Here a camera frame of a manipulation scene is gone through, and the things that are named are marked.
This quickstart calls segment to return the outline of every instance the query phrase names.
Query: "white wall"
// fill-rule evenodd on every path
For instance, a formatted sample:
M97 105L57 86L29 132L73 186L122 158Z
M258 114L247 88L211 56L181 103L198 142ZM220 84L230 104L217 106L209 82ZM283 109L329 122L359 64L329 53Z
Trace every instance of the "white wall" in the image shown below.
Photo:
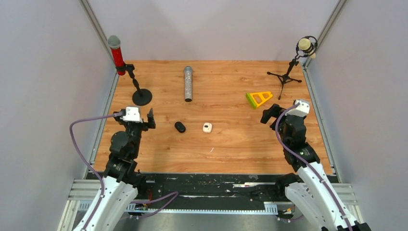
M407 12L348 1L310 66L340 176L373 231L407 230Z
M78 0L0 1L0 33L0 230L54 231L85 171L69 124L102 113L113 64Z
M337 0L90 0L126 60L290 60Z

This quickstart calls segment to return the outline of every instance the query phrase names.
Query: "tripod stand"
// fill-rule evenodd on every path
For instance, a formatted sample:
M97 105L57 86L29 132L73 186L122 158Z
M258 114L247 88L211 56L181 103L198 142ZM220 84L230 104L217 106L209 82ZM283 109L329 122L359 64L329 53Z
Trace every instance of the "tripod stand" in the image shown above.
M124 66L117 66L118 71L127 71L132 79L133 85L136 87L135 93L133 93L132 101L135 105L144 106L152 101L152 93L147 89L140 89L138 81L135 79L135 66L133 64L125 64Z
M267 72L268 75L277 76L278 79L279 79L279 81L280 81L280 83L282 84L282 88L280 89L281 91L280 91L278 100L281 99L283 87L285 86L286 83L289 83L289 82L292 82L292 81L296 81L296 82L298 82L298 83L301 83L301 82L302 82L302 81L299 80L299 79L294 79L294 78L289 77L289 73L292 71L293 67L294 67L294 66L297 66L297 65L299 64L299 61L298 61L297 59L299 59L299 56L298 56L298 55L295 56L295 58L292 59L292 61L289 63L288 71L286 71L286 74L284 74L283 76L278 75L278 74L271 73L271 72L269 72L269 71Z

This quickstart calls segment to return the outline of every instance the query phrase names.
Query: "microphone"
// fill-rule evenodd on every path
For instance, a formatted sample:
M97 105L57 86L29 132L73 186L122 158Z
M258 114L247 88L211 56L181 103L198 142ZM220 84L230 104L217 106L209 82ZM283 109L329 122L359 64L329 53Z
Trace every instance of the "microphone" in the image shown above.
M312 43L309 38L301 38L298 42L298 47L303 51L305 57L311 59L316 58L316 43Z
M116 67L125 66L123 61L122 51L120 50L120 39L116 35L112 35L108 38L108 46L111 48L112 56L114 57L114 62ZM126 71L117 71L117 74L123 76Z

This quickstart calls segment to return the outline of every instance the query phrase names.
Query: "black computer mouse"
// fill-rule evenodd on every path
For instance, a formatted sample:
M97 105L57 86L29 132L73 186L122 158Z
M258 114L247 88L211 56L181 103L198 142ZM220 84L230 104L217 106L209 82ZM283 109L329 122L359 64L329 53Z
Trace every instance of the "black computer mouse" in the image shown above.
M184 124L182 124L180 121L176 122L174 124L174 126L176 127L177 131L179 131L180 133L183 133L186 131L186 127L184 126Z

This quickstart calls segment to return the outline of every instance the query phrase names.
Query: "wooden floor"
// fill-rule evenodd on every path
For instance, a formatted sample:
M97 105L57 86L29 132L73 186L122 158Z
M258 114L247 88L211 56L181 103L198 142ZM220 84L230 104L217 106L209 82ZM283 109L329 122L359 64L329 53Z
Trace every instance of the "wooden floor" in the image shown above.
M284 159L282 146L268 125L259 122L262 110L279 103L289 107L294 99L310 101L305 82L291 82L278 101L281 84L267 71L285 73L288 62L270 61L129 61L136 66L142 88L153 93L153 100L142 107L144 119L153 108L156 129L143 132L139 157L141 172L286 174L293 169ZM185 66L193 68L193 101L184 101ZM299 66L291 77L304 79ZM132 105L135 91L128 75L121 76L110 112ZM271 91L274 97L254 110L245 94ZM185 133L174 123L181 121ZM205 122L212 133L203 133ZM305 120L307 141L319 155L326 173L331 173L327 154L313 110ZM111 136L124 128L107 119L95 168L104 170Z

